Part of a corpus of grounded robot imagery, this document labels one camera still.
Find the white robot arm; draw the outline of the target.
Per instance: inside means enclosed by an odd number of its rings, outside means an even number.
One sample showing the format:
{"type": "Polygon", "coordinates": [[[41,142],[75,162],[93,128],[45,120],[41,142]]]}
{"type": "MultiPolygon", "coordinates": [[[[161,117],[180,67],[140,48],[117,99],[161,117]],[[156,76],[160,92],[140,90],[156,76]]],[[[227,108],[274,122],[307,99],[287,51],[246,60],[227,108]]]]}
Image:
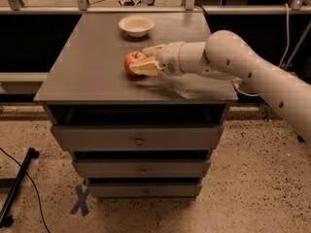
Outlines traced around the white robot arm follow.
{"type": "Polygon", "coordinates": [[[241,79],[311,144],[311,84],[261,58],[235,33],[220,30],[203,42],[173,42],[143,53],[144,60],[129,66],[137,75],[241,79]]]}

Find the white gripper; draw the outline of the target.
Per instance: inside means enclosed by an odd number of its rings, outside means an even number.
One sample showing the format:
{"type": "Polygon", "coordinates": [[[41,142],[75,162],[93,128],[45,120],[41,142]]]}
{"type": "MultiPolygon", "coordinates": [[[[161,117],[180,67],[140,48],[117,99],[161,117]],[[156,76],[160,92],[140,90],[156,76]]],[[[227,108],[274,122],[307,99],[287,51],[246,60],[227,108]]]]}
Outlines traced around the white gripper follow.
{"type": "Polygon", "coordinates": [[[173,42],[168,45],[163,44],[144,48],[142,53],[148,58],[130,64],[129,69],[134,74],[143,76],[155,77],[162,70],[168,76],[182,76],[184,72],[180,64],[180,51],[183,44],[184,42],[173,42]]]}

